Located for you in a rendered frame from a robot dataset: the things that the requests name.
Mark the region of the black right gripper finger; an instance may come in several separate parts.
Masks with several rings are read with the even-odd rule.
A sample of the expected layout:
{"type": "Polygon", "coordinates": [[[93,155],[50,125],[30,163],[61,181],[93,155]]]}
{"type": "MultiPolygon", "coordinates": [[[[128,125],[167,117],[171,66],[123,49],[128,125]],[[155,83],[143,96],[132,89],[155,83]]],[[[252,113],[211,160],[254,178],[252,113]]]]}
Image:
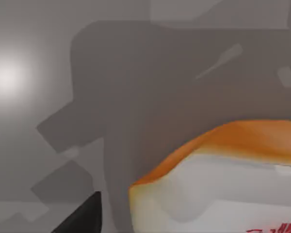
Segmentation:
{"type": "Polygon", "coordinates": [[[101,233],[102,197],[96,191],[51,233],[101,233]]]}

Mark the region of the orange and white bread loaf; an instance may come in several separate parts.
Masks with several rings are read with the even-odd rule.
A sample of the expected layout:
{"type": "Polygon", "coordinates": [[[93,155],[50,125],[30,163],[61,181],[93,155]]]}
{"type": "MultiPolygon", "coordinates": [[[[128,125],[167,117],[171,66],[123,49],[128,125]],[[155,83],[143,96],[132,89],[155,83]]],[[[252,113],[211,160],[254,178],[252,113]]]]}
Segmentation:
{"type": "Polygon", "coordinates": [[[196,137],[130,186],[129,206],[135,233],[291,233],[291,121],[196,137]]]}

